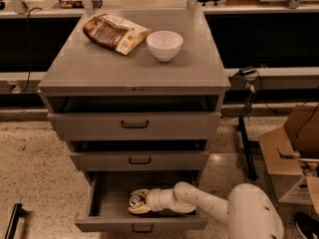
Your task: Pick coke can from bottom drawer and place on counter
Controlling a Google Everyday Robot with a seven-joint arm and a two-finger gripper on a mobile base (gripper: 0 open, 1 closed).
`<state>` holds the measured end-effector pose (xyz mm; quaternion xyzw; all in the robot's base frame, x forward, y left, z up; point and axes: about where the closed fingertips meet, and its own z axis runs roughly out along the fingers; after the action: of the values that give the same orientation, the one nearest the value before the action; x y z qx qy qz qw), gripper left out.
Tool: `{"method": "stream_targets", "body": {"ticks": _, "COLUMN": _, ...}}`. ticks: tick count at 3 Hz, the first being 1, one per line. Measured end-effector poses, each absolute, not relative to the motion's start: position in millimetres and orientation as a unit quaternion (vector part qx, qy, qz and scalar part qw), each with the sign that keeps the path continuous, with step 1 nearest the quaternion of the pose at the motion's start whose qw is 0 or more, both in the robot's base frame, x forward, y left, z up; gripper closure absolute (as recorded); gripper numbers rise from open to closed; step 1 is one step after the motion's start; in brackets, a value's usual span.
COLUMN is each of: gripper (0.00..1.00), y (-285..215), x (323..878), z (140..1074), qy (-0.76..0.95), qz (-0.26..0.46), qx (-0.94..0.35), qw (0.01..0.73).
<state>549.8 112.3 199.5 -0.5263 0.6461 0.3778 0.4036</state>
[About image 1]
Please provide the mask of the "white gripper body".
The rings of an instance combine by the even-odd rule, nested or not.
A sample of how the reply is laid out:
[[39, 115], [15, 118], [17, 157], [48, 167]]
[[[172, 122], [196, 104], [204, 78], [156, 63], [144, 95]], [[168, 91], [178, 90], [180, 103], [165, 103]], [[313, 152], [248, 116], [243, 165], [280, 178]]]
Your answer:
[[146, 196], [146, 205], [150, 211], [158, 212], [162, 211], [160, 206], [160, 189], [151, 189]]

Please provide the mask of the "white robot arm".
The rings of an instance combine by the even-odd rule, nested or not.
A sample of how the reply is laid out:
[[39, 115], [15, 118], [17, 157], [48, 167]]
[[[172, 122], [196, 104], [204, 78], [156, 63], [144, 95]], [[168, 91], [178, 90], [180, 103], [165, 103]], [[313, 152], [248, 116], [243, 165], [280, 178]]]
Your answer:
[[131, 194], [128, 210], [133, 214], [189, 213], [196, 207], [228, 227], [230, 239], [283, 239], [282, 220], [267, 194], [259, 187], [242, 183], [228, 199], [206, 193], [187, 182], [170, 189], [139, 189]]

